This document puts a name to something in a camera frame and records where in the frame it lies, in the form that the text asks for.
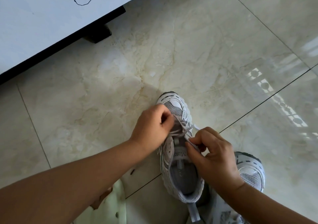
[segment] right hand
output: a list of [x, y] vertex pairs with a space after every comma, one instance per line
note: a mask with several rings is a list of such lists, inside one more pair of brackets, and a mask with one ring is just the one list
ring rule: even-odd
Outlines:
[[232, 145], [210, 127], [197, 132], [189, 138], [195, 145], [205, 145], [209, 153], [198, 153], [192, 145], [186, 143], [188, 156], [197, 167], [199, 175], [217, 192], [228, 193], [244, 185], [244, 180], [236, 166]]

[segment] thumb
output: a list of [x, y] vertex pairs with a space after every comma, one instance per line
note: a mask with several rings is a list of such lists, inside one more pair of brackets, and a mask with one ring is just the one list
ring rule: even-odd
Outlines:
[[170, 114], [167, 119], [162, 123], [162, 127], [164, 128], [164, 130], [166, 130], [167, 133], [170, 132], [170, 130], [173, 128], [175, 124], [175, 117]]
[[188, 156], [190, 160], [195, 164], [196, 167], [200, 166], [204, 161], [205, 157], [200, 154], [189, 142], [185, 142]]

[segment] shoe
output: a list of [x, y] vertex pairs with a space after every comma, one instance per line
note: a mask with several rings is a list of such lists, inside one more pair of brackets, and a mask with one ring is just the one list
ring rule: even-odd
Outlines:
[[[242, 179], [263, 192], [265, 186], [265, 172], [262, 162], [248, 153], [235, 152], [236, 165]], [[248, 223], [233, 210], [214, 190], [210, 188], [211, 201], [199, 208], [202, 219], [208, 224], [244, 224]]]
[[200, 198], [204, 180], [198, 175], [197, 168], [188, 157], [185, 142], [192, 137], [192, 118], [187, 104], [177, 93], [163, 93], [157, 104], [165, 105], [175, 116], [175, 125], [159, 147], [161, 176], [168, 193], [188, 204], [192, 222], [200, 220], [195, 202]]

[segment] gray mesh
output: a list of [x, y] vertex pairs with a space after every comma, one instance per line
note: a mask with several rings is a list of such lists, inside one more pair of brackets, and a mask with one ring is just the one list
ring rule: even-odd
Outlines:
[[250, 186], [253, 186], [255, 189], [261, 191], [262, 189], [262, 177], [260, 174], [255, 173], [253, 175], [241, 173], [241, 178], [248, 183]]
[[171, 102], [167, 101], [164, 105], [170, 110], [170, 112], [176, 116], [182, 116], [182, 109], [176, 106], [173, 106]]

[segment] shoe insole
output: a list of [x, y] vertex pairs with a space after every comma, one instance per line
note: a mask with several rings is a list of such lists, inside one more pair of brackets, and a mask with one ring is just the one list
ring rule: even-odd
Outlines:
[[189, 195], [195, 191], [198, 175], [193, 163], [183, 161], [183, 168], [180, 170], [178, 169], [177, 162], [174, 162], [171, 165], [170, 173], [175, 186], [182, 194]]

